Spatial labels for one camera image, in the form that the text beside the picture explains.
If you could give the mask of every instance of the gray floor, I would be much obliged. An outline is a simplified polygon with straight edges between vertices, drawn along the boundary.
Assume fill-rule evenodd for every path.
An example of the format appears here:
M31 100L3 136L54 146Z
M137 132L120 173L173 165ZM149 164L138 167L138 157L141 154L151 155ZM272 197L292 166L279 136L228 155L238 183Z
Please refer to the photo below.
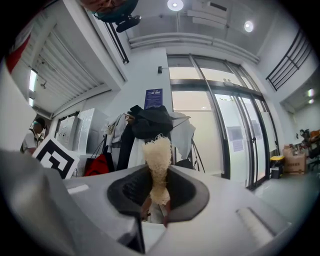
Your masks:
M319 170L304 175L283 175L280 179L270 179L253 191L291 223L305 217L319 192Z

